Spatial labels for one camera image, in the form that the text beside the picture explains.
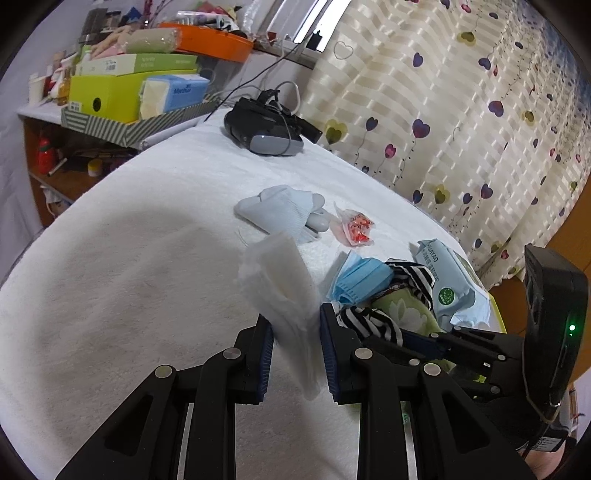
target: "wet wipes package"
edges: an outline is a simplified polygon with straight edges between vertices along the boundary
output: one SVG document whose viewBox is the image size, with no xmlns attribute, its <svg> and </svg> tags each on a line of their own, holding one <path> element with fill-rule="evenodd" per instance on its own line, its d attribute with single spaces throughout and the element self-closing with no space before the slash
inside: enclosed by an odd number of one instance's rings
<svg viewBox="0 0 591 480">
<path fill-rule="evenodd" d="M 435 278 L 433 310 L 446 332 L 454 325 L 479 328 L 491 316 L 489 294 L 472 266 L 437 239 L 419 242 L 415 261 L 425 265 Z"/>
</svg>

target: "blue face mask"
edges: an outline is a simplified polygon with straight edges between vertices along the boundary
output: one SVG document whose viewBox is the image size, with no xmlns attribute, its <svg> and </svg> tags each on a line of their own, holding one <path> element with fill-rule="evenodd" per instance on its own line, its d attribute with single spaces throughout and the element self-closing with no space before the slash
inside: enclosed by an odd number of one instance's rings
<svg viewBox="0 0 591 480">
<path fill-rule="evenodd" d="M 388 288 L 393 277 L 394 271 L 384 262 L 351 252 L 336 276 L 329 300 L 342 306 L 357 305 Z"/>
</svg>

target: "heart pattern curtain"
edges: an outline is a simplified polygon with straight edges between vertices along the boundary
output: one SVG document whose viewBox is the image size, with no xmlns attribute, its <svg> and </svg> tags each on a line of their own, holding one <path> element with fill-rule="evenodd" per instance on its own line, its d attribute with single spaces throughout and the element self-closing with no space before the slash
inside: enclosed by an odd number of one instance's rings
<svg viewBox="0 0 591 480">
<path fill-rule="evenodd" d="M 326 148 L 447 228 L 491 287 L 576 203 L 590 93 L 524 0 L 353 0 L 300 115 Z"/>
</svg>

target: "orange tray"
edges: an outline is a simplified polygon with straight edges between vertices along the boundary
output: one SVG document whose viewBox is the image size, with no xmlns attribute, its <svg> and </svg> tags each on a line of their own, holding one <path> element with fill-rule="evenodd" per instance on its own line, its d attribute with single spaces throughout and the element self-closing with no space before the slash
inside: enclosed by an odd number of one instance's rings
<svg viewBox="0 0 591 480">
<path fill-rule="evenodd" d="M 200 53 L 222 60 L 244 63 L 252 51 L 251 40 L 221 32 L 209 27 L 195 27 L 176 23 L 162 23 L 160 27 L 178 28 L 181 31 L 179 50 Z"/>
</svg>

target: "black and white striped fabric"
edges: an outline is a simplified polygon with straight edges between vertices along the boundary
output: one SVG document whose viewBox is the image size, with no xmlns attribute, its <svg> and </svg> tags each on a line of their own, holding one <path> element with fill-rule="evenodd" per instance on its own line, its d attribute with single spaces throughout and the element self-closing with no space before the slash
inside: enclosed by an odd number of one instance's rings
<svg viewBox="0 0 591 480">
<path fill-rule="evenodd" d="M 388 259 L 385 263 L 394 270 L 394 278 L 390 282 L 390 286 L 376 295 L 374 299 L 379 299 L 401 288 L 409 288 L 413 296 L 433 311 L 435 279 L 431 271 L 425 265 L 393 258 Z"/>
<path fill-rule="evenodd" d="M 337 322 L 341 327 L 354 330 L 359 340 L 373 335 L 402 346 L 400 327 L 382 310 L 345 307 L 337 315 Z"/>
</svg>

